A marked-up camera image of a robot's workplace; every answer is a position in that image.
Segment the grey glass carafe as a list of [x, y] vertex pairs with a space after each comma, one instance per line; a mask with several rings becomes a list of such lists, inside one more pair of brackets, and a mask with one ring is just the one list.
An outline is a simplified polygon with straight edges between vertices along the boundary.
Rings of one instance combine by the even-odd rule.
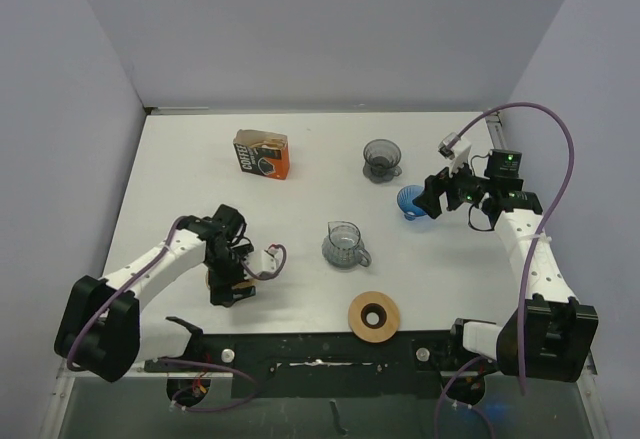
[[327, 224], [321, 252], [324, 259], [338, 269], [369, 267], [372, 262], [360, 229], [349, 221], [330, 221]]

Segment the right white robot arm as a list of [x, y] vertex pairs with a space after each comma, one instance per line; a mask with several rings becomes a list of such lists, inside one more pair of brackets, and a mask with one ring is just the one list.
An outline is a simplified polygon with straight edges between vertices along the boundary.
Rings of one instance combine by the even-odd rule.
[[599, 319], [594, 307], [578, 300], [558, 267], [542, 224], [544, 210], [519, 176], [521, 153], [491, 150], [481, 176], [470, 166], [469, 147], [443, 146], [440, 153], [448, 166], [426, 178], [413, 204], [432, 219], [464, 204], [479, 209], [524, 288], [523, 300], [503, 325], [457, 320], [456, 336], [445, 343], [446, 358], [466, 368], [481, 355], [496, 361], [505, 375], [576, 381]]

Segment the orange coffee filter box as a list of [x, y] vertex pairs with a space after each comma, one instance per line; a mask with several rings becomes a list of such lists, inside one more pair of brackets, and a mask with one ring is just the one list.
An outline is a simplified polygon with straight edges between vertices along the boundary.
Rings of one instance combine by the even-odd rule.
[[233, 146], [243, 172], [277, 180], [287, 178], [290, 157], [286, 135], [241, 129], [236, 133]]

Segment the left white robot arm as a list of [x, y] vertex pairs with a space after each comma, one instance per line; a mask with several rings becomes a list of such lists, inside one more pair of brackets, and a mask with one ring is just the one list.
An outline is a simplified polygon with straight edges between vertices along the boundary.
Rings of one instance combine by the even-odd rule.
[[205, 266], [209, 300], [230, 307], [254, 295], [243, 267], [253, 251], [243, 244], [246, 221], [221, 205], [210, 217], [177, 218], [165, 239], [100, 279], [85, 275], [73, 285], [54, 341], [68, 370], [89, 371], [115, 382], [136, 363], [169, 358], [180, 369], [200, 364], [198, 327], [177, 317], [143, 326], [141, 314], [186, 272]]

